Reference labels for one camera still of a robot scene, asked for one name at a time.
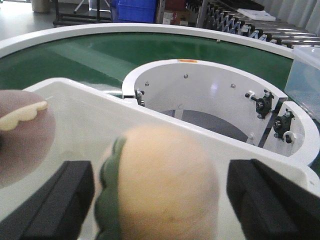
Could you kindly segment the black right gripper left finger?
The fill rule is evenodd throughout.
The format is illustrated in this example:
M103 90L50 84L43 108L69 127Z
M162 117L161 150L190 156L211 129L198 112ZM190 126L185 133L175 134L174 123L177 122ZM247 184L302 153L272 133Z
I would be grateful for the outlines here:
M64 161L45 184L0 222L2 240L76 240L94 197L90 161Z

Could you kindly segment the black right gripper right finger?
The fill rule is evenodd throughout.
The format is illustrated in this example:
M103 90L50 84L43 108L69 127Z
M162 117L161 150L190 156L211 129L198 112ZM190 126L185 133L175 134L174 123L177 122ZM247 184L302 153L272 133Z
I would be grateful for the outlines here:
M257 159L229 162L226 192L247 240L318 240L320 198Z

